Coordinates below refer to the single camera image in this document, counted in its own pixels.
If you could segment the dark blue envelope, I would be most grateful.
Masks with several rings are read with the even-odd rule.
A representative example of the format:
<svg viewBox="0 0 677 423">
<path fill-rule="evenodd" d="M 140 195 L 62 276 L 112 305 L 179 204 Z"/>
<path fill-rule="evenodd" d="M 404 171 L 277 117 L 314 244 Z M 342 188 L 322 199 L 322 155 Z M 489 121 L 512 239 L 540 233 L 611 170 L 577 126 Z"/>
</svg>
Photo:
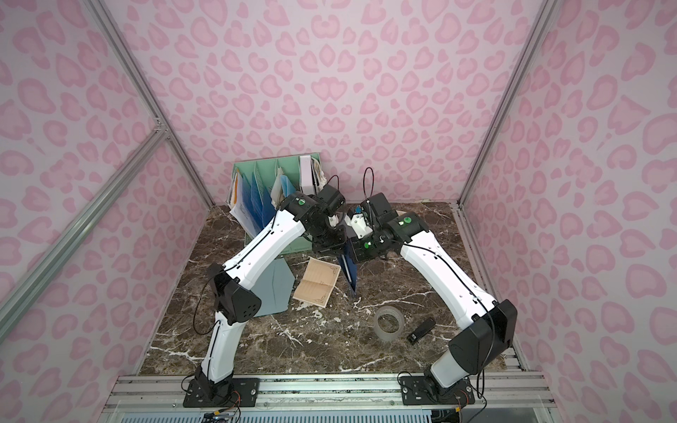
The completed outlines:
<svg viewBox="0 0 677 423">
<path fill-rule="evenodd" d="M 358 268 L 353 259 L 349 256 L 347 248 L 344 248 L 343 253 L 338 257 L 338 264 L 342 269 L 342 272 L 347 279 L 349 292 L 352 295 L 357 294 L 357 284 L 358 284 Z"/>
</svg>

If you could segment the light teal envelope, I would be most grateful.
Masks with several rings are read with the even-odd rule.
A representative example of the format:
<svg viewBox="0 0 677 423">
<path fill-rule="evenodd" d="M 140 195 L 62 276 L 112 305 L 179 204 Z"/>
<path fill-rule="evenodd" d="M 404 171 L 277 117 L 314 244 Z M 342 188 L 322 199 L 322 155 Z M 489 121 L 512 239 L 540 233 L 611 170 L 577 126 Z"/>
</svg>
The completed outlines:
<svg viewBox="0 0 677 423">
<path fill-rule="evenodd" d="M 251 292 L 261 300 L 255 317 L 287 311 L 295 277 L 284 258 L 275 259 L 262 273 Z"/>
</svg>

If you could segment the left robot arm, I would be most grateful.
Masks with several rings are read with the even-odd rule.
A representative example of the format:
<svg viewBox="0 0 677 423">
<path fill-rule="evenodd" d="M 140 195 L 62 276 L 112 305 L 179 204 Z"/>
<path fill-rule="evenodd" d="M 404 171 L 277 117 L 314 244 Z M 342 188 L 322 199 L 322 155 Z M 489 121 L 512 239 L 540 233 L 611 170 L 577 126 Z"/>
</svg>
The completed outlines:
<svg viewBox="0 0 677 423">
<path fill-rule="evenodd" d="M 304 236 L 315 249 L 342 251 L 343 230 L 331 224 L 331 218 L 343 204 L 345 197 L 329 184 L 314 195 L 298 191 L 281 202 L 271 221 L 241 252 L 209 269 L 215 323 L 206 357 L 194 375 L 194 382 L 206 394 L 225 397 L 232 390 L 240 338 L 246 322 L 263 304 L 253 288 L 282 251 Z"/>
</svg>

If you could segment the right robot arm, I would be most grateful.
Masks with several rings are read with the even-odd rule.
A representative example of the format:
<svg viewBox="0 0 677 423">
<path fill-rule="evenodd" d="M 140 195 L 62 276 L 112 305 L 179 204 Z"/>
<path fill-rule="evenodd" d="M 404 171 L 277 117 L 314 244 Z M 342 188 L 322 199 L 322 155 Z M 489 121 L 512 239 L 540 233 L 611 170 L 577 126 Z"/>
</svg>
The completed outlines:
<svg viewBox="0 0 677 423">
<path fill-rule="evenodd" d="M 427 370 L 442 393 L 486 366 L 513 346 L 518 311 L 497 301 L 447 254 L 428 224 L 416 213 L 398 213 L 379 193 L 344 218 L 347 251 L 356 263 L 399 254 L 421 273 L 452 313 L 460 333 Z"/>
</svg>

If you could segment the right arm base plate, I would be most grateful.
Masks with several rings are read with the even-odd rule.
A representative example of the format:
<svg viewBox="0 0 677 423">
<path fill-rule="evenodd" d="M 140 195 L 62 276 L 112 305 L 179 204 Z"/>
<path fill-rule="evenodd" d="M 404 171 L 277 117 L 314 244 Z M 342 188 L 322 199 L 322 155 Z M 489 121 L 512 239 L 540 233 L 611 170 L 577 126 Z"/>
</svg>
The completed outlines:
<svg viewBox="0 0 677 423">
<path fill-rule="evenodd" d="M 431 375 L 401 372 L 397 382 L 404 405 L 454 405 L 464 408 L 475 404 L 474 389 L 468 378 L 444 388 Z"/>
</svg>

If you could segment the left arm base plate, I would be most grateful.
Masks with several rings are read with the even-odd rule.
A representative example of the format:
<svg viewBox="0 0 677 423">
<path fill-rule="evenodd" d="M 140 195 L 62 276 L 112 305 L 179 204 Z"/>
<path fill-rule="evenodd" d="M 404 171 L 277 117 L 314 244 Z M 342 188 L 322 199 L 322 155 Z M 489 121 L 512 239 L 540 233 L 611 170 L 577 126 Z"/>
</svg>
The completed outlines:
<svg viewBox="0 0 677 423">
<path fill-rule="evenodd" d="M 214 384 L 191 380 L 183 400 L 184 408 L 254 407 L 259 393 L 259 378 L 229 377 Z"/>
</svg>

